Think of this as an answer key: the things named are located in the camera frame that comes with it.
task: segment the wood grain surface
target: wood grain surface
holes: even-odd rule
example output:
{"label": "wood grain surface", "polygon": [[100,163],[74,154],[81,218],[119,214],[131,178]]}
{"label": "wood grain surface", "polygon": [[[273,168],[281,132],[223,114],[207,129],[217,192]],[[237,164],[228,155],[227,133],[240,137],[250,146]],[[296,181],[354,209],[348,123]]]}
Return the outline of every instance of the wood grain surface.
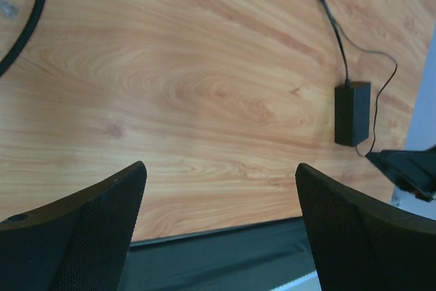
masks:
{"label": "wood grain surface", "polygon": [[[0,18],[0,57],[33,3],[12,1],[20,16]],[[327,2],[353,40],[399,61],[380,97],[375,149],[400,149],[436,2]],[[392,63],[345,50],[374,102]],[[388,201],[390,182],[333,142],[343,79],[316,0],[47,0],[0,79],[0,219],[137,160],[149,179],[134,240],[299,216],[300,162]]]}

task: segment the power cord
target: power cord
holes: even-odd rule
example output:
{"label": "power cord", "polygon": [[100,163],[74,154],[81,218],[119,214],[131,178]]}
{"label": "power cord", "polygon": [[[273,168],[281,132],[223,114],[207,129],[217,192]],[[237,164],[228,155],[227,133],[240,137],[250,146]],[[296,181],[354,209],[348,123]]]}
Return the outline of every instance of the power cord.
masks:
{"label": "power cord", "polygon": [[27,42],[30,40],[33,32],[35,31],[36,25],[40,21],[42,10],[44,9],[44,4],[46,0],[35,0],[33,4],[32,12],[27,20],[24,29],[18,36],[14,45],[10,48],[9,52],[0,61],[0,77],[9,69],[9,67],[15,62],[17,57],[20,55]]}
{"label": "power cord", "polygon": [[348,74],[347,57],[345,56],[345,51],[343,49],[341,36],[339,35],[339,31],[338,31],[338,28],[337,28],[337,25],[336,25],[336,20],[334,19],[333,15],[332,15],[332,12],[330,11],[330,8],[328,8],[326,0],[318,0],[318,1],[321,3],[322,7],[326,11],[327,17],[328,17],[328,19],[330,21],[330,24],[332,25],[334,34],[336,35],[336,39],[338,41],[339,48],[341,49],[343,64],[345,66],[345,86],[349,87],[350,81],[349,81],[349,74]]}
{"label": "power cord", "polygon": [[[373,121],[373,135],[374,135],[374,139],[373,139],[373,143],[371,144],[371,148],[369,149],[369,151],[367,152],[366,155],[368,155],[368,153],[370,153],[373,149],[374,149],[374,144],[375,144],[375,126],[377,123],[377,115],[378,115],[378,110],[379,110],[379,98],[380,95],[382,94],[383,90],[388,86],[389,82],[394,78],[396,71],[398,70],[398,61],[389,53],[381,51],[381,50],[371,50],[371,49],[365,49],[363,47],[360,47],[359,45],[357,45],[355,42],[353,42],[349,36],[344,32],[342,26],[338,23],[338,21],[334,18],[334,16],[332,15],[330,9],[327,6],[327,3],[325,0],[319,0],[320,3],[322,4],[322,7],[324,7],[324,10],[327,13],[328,19],[330,20],[330,23],[332,24],[332,27],[334,29],[334,34],[336,35],[336,38],[338,40],[338,44],[339,44],[339,48],[341,49],[341,54],[343,57],[343,61],[344,61],[344,65],[345,65],[345,85],[349,85],[349,75],[348,75],[348,64],[347,64],[347,58],[345,56],[345,51],[343,50],[343,45],[342,45],[342,41],[341,41],[341,36],[339,35],[339,32],[342,33],[342,35],[344,36],[344,38],[356,49],[358,49],[361,52],[365,52],[367,54],[371,54],[371,55],[381,55],[381,56],[385,56],[388,57],[394,64],[395,64],[395,68],[393,73],[390,75],[389,79],[385,82],[385,84],[381,87],[380,91],[377,93],[377,96],[375,97],[375,112],[374,112],[374,121]],[[356,152],[359,156],[361,157],[366,157],[366,155],[363,155],[358,147],[355,147]]]}
{"label": "power cord", "polygon": [[[365,52],[367,54],[370,54],[370,55],[381,55],[381,56],[388,57],[394,63],[394,65],[395,65],[393,73],[390,75],[389,79],[381,87],[380,91],[377,93],[377,96],[375,97],[375,112],[374,112],[374,122],[373,122],[373,135],[374,135],[374,139],[373,139],[373,143],[371,144],[371,148],[367,152],[367,155],[368,155],[374,149],[374,144],[375,144],[375,124],[377,123],[377,114],[379,112],[379,98],[380,98],[380,95],[382,94],[383,90],[386,88],[386,86],[389,84],[389,82],[394,78],[394,76],[396,74],[396,71],[398,70],[398,61],[391,54],[388,54],[387,52],[384,52],[384,51],[381,51],[381,50],[371,50],[371,49],[362,48],[361,46],[357,45],[355,42],[353,42],[353,40],[351,40],[349,38],[349,36],[344,32],[342,26],[337,21],[335,21],[335,24],[336,24],[336,26],[338,26],[338,29],[342,33],[344,38],[354,48],[360,50],[361,52]],[[360,153],[360,151],[359,151],[357,146],[356,146],[356,152],[361,157],[365,157],[366,156],[366,155],[363,155],[363,154]]]}

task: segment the power adapter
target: power adapter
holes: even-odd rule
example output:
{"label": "power adapter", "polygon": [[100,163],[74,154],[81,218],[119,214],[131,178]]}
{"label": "power adapter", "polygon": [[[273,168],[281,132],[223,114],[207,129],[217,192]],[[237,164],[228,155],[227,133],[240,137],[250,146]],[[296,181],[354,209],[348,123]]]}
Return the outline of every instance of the power adapter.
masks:
{"label": "power adapter", "polygon": [[355,147],[369,137],[371,83],[350,82],[334,88],[334,142]]}

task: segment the black cable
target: black cable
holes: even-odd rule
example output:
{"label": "black cable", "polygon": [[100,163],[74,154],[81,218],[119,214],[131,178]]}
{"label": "black cable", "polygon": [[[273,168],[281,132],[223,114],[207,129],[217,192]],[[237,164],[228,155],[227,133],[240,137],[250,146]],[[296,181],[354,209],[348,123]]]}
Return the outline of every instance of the black cable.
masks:
{"label": "black cable", "polygon": [[339,35],[339,31],[338,31],[337,26],[336,26],[336,20],[334,19],[330,9],[328,8],[326,0],[318,0],[318,1],[321,3],[322,7],[326,11],[327,17],[330,20],[330,23],[331,23],[332,28],[334,30],[334,34],[336,35],[336,39],[338,40],[339,48],[341,49],[341,54],[342,54],[342,58],[343,58],[343,64],[345,66],[345,86],[348,87],[350,84],[350,81],[349,81],[349,74],[348,74],[347,57],[345,56],[345,51],[343,49],[341,36]]}
{"label": "black cable", "polygon": [[[356,49],[360,50],[361,52],[365,52],[367,54],[371,54],[371,55],[381,55],[381,56],[385,56],[388,57],[394,64],[395,64],[395,68],[393,73],[390,75],[389,79],[385,82],[385,84],[381,87],[380,91],[377,93],[377,96],[375,97],[375,112],[374,112],[374,122],[373,122],[373,135],[374,135],[374,139],[373,139],[373,143],[371,145],[371,148],[369,149],[368,153],[369,154],[373,149],[374,149],[374,144],[375,144],[375,124],[377,123],[377,114],[379,112],[379,97],[382,94],[383,90],[387,87],[387,85],[389,84],[389,82],[394,78],[396,71],[398,70],[398,61],[391,55],[388,54],[387,52],[381,51],[381,50],[371,50],[371,49],[365,49],[362,48],[361,46],[358,46],[356,43],[354,43],[349,36],[344,32],[342,26],[338,23],[338,21],[336,20],[334,22],[336,24],[336,26],[338,27],[339,31],[342,33],[342,35],[344,36],[344,38]],[[361,157],[365,157],[365,155],[362,155],[358,149],[358,147],[356,146],[356,152],[359,156]]]}
{"label": "black cable", "polygon": [[[374,145],[375,145],[375,126],[377,123],[377,115],[379,112],[379,98],[380,95],[382,94],[383,90],[388,86],[389,82],[394,78],[396,71],[398,70],[398,61],[390,54],[388,54],[387,52],[384,51],[380,51],[380,50],[370,50],[370,49],[365,49],[362,48],[360,46],[358,46],[356,43],[354,43],[349,37],[348,35],[344,32],[342,26],[338,23],[338,21],[334,18],[334,16],[332,15],[332,13],[330,12],[327,3],[325,0],[319,0],[320,3],[322,4],[322,7],[324,7],[328,19],[330,20],[330,23],[332,24],[332,27],[334,29],[334,34],[336,34],[336,38],[338,40],[338,44],[339,44],[339,48],[341,49],[341,54],[342,54],[342,58],[343,58],[343,62],[345,65],[345,85],[349,85],[349,75],[348,75],[348,64],[347,64],[347,58],[345,56],[345,52],[343,49],[343,45],[342,45],[342,41],[341,41],[341,36],[339,35],[339,32],[342,33],[342,35],[344,36],[344,38],[356,49],[365,52],[367,54],[371,54],[371,55],[381,55],[381,56],[385,56],[388,57],[394,64],[395,64],[395,68],[393,73],[390,75],[389,79],[385,82],[385,84],[381,87],[380,91],[377,93],[377,96],[375,97],[375,112],[374,112],[374,121],[373,121],[373,135],[374,135],[374,139],[373,139],[373,143],[371,144],[371,148],[369,149],[368,153],[370,153],[373,149],[374,149]],[[363,155],[360,153],[358,147],[356,146],[356,152],[359,156],[361,157],[365,157],[366,155]]]}
{"label": "black cable", "polygon": [[44,9],[44,4],[46,0],[35,0],[33,4],[32,12],[30,13],[29,19],[15,41],[15,44],[10,48],[9,52],[0,61],[0,77],[9,69],[9,67],[15,62],[17,57],[20,55],[27,42],[30,40],[33,32],[35,31],[36,25],[40,21],[42,10]]}

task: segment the wooden desk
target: wooden desk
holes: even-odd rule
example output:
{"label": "wooden desk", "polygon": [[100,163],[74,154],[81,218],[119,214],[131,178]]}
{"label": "wooden desk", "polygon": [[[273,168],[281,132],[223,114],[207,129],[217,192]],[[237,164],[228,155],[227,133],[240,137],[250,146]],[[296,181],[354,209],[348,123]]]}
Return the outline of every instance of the wooden desk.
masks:
{"label": "wooden desk", "polygon": [[[13,1],[21,14],[0,20],[0,56],[33,3]],[[399,60],[376,149],[401,148],[436,3],[327,1],[353,40]],[[345,46],[374,101],[391,62]],[[390,182],[333,142],[343,79],[316,0],[48,0],[0,80],[0,219],[136,160],[149,179],[134,240],[299,216],[300,162],[388,201]]]}

